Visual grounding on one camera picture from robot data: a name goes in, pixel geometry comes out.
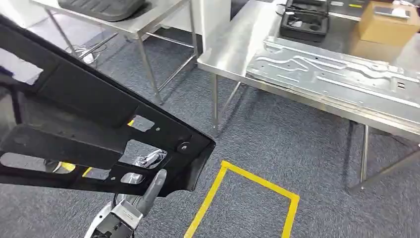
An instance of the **cardboard box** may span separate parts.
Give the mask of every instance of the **cardboard box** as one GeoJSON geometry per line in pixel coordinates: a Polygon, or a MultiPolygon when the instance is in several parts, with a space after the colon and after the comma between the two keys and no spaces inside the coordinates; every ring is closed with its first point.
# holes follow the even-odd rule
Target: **cardboard box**
{"type": "Polygon", "coordinates": [[[377,42],[364,41],[360,38],[358,28],[352,33],[349,54],[369,60],[393,62],[401,53],[402,46],[391,46],[377,42]]]}
{"type": "Polygon", "coordinates": [[[419,31],[420,17],[414,7],[371,1],[363,12],[358,25],[360,38],[363,41],[404,46],[419,31]],[[410,18],[402,19],[375,14],[375,6],[403,8],[410,12],[410,18]]]}

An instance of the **black cable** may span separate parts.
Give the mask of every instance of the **black cable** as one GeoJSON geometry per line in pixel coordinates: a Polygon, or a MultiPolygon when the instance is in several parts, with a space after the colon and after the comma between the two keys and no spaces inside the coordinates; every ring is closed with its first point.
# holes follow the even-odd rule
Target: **black cable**
{"type": "MultiPolygon", "coordinates": [[[[93,45],[90,45],[90,46],[88,46],[87,48],[88,49],[91,49],[91,48],[93,48],[94,46],[96,46],[97,44],[99,44],[99,43],[96,43],[96,44],[93,44],[93,45]]],[[[97,48],[96,50],[94,50],[94,51],[92,51],[92,53],[100,53],[100,52],[102,52],[102,51],[105,51],[105,50],[107,50],[108,49],[108,45],[105,43],[105,44],[103,44],[103,45],[101,45],[99,48],[97,48]]]]}
{"type": "Polygon", "coordinates": [[[114,208],[117,205],[117,196],[118,193],[114,193],[114,197],[112,198],[112,208],[114,208]]]}

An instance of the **metal sheet panel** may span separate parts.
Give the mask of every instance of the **metal sheet panel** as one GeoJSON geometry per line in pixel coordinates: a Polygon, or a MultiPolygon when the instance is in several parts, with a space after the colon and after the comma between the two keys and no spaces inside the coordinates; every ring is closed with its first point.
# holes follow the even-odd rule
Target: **metal sheet panel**
{"type": "Polygon", "coordinates": [[[371,109],[398,120],[420,122],[420,75],[371,61],[269,36],[247,73],[257,79],[371,109]]]}

